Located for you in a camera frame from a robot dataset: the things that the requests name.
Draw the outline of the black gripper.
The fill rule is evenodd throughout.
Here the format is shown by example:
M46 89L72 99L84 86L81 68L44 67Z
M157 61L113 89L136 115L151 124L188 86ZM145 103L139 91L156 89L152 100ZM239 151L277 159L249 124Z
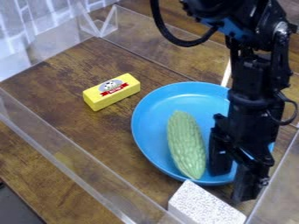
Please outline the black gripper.
M273 140L255 130L252 122L233 125L229 119L216 114L209 130L209 174L229 173L232 162L239 163L231 199L239 203L255 200L269 181L268 171L275 164L268 145Z

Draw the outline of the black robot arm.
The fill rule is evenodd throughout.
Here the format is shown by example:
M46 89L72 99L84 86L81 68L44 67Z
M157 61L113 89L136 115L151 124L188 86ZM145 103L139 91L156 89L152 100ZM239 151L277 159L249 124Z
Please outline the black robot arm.
M213 116L209 131L209 173L213 176L237 167L231 199L252 200L268 184L275 164L268 146L289 100L289 24L277 0L181 0L187 15L225 35L229 49L232 86L228 113Z

